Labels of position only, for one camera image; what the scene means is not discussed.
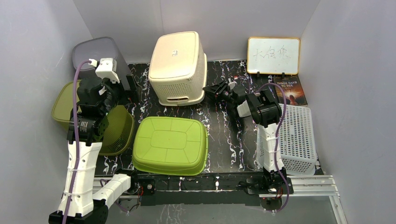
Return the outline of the olive green slatted bin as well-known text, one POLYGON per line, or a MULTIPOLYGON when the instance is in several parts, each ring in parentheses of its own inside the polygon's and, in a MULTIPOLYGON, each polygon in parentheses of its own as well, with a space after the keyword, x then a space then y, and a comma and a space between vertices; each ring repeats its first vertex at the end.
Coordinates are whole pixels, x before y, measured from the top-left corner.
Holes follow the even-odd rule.
MULTIPOLYGON (((66 84, 60 91, 52 108, 52 118, 68 130, 72 104, 73 82, 66 84)), ((134 118, 123 105, 118 105, 107 116, 109 125, 103 135, 101 156, 115 156, 124 152, 132 139, 134 118)))

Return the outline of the cream perforated storage basket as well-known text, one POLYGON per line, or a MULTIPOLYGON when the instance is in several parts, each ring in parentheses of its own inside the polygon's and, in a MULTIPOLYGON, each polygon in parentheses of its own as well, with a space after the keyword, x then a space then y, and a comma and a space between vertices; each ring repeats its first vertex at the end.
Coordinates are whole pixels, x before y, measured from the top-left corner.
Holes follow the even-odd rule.
POLYGON ((207 84, 207 56, 199 34, 185 31, 158 38, 148 80, 163 106, 187 106, 203 101, 207 84))

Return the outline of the grey slatted bin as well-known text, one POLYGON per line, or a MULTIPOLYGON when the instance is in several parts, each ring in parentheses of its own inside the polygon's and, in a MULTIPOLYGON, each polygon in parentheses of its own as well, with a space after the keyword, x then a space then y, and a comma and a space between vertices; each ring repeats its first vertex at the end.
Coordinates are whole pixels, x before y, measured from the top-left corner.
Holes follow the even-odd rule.
POLYGON ((124 88, 129 90, 126 75, 130 75, 132 73, 113 38, 104 36, 91 39, 79 43, 72 51, 72 63, 75 69, 85 60, 95 59, 100 61, 101 58, 115 59, 117 62, 116 73, 124 88))

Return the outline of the lime green plastic basin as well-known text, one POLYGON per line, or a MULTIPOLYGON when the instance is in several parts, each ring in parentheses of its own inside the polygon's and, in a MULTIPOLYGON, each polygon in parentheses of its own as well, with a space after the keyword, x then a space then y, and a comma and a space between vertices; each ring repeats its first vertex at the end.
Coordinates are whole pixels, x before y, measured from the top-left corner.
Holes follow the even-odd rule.
POLYGON ((195 176, 208 157, 206 127, 195 119, 146 117, 137 129, 132 163, 143 172, 195 176))

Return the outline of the pale green colander basket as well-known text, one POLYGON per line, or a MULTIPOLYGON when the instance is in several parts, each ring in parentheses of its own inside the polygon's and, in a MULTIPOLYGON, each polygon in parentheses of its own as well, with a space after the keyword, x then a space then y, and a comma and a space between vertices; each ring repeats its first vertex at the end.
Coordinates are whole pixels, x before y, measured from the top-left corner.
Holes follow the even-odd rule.
MULTIPOLYGON (((276 170, 274 163, 275 131, 257 125, 256 163, 259 168, 276 170)), ((308 107, 286 105, 286 113, 278 133, 277 163, 288 175, 314 175, 315 149, 311 110, 308 107)))

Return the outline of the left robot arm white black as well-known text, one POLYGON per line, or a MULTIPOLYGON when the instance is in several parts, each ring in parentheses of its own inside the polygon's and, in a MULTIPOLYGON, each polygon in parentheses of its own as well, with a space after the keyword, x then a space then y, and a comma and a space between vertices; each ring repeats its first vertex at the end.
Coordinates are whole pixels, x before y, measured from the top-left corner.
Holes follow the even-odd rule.
POLYGON ((124 193, 139 190, 130 171, 121 171, 94 192, 97 159, 130 144, 134 119, 125 108, 132 100, 119 79, 90 77, 70 84, 71 105, 67 129, 68 166, 60 205, 49 215, 50 224, 103 224, 109 208, 124 193))

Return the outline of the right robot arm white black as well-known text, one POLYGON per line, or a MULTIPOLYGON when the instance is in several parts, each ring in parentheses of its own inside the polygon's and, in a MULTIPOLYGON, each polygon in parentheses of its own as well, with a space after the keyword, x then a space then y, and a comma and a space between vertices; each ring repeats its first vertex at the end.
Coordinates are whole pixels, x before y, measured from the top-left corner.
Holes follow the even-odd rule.
POLYGON ((279 130, 285 116, 285 107, 272 96, 271 91, 246 93, 235 81, 203 87, 206 96, 214 101, 226 101, 238 117, 252 117, 257 127, 257 163, 263 170, 259 177, 239 182, 239 187, 251 195, 288 193, 286 168, 281 159, 279 130))

